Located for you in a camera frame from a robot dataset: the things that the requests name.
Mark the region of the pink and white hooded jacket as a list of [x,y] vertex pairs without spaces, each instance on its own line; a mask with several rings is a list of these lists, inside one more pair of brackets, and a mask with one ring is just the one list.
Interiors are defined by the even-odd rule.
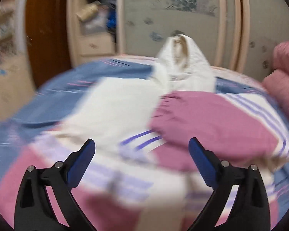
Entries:
[[[289,226],[289,209],[272,220],[277,194],[269,186],[289,164],[289,130],[267,98],[218,93],[212,66],[184,35],[169,38],[154,59],[128,62],[133,57],[152,68],[149,77],[107,76],[88,86],[71,113],[34,141],[45,165],[30,162],[22,179],[29,166],[52,167],[92,139],[95,155],[71,193],[95,230],[189,230],[213,192],[188,150],[197,138],[221,161],[256,165],[270,230]],[[15,230],[1,214],[0,230]]]

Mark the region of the bookshelf cabinet with drawers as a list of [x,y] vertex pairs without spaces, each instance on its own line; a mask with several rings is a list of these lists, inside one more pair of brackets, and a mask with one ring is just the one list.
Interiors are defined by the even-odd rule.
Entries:
[[26,47],[26,0],[0,2],[0,123],[35,94]]

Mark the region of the rolled pink quilt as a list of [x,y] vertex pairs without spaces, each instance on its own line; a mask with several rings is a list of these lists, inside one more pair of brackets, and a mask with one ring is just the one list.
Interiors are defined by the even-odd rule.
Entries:
[[289,41],[274,48],[272,65],[274,71],[264,78],[263,86],[289,118]]

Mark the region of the wardrobe with glass sliding doors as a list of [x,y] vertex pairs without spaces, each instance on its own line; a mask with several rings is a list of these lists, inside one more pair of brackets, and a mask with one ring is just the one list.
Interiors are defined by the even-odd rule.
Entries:
[[105,0],[116,29],[82,35],[76,13],[92,0],[67,0],[73,66],[116,54],[154,57],[166,39],[192,38],[209,63],[261,81],[272,71],[276,45],[289,41],[286,0]]

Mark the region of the translucent storage box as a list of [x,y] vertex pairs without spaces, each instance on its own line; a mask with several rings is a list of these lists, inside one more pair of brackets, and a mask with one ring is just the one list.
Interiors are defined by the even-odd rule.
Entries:
[[105,32],[107,30],[108,14],[108,8],[100,7],[98,13],[93,18],[84,23],[80,23],[81,34],[90,35]]

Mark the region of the brown wooden door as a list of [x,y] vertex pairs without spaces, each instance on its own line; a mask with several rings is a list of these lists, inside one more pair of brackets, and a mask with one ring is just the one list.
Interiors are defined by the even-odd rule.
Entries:
[[66,10],[67,0],[26,0],[26,46],[37,88],[72,68]]

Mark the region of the blue garment in wardrobe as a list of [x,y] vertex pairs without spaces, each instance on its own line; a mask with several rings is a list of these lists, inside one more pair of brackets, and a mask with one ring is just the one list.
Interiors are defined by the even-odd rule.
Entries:
[[109,9],[106,27],[108,30],[116,29],[116,9],[115,8]]

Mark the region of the beige bag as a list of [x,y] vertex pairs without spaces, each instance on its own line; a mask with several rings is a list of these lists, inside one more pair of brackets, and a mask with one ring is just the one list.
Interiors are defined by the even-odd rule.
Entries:
[[96,3],[87,4],[80,9],[76,16],[81,22],[85,22],[93,18],[98,13],[98,5]]

